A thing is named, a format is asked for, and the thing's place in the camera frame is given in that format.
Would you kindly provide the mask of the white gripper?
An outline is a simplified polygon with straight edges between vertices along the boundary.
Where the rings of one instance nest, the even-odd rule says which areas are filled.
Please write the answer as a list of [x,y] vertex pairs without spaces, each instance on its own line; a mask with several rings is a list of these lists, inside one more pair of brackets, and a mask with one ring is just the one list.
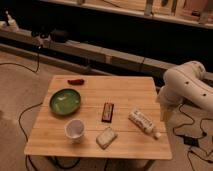
[[183,102],[183,98],[168,86],[163,86],[158,93],[156,101],[161,107],[160,120],[167,122],[173,110]]

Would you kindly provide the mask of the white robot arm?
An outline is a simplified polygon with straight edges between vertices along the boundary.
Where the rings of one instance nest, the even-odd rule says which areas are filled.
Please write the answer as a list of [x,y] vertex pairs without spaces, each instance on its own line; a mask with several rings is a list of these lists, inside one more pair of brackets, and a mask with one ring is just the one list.
[[161,106],[162,121],[169,120],[172,111],[183,99],[213,113],[213,87],[202,81],[205,73],[204,65],[198,61],[186,62],[164,73],[164,86],[160,88],[157,97]]

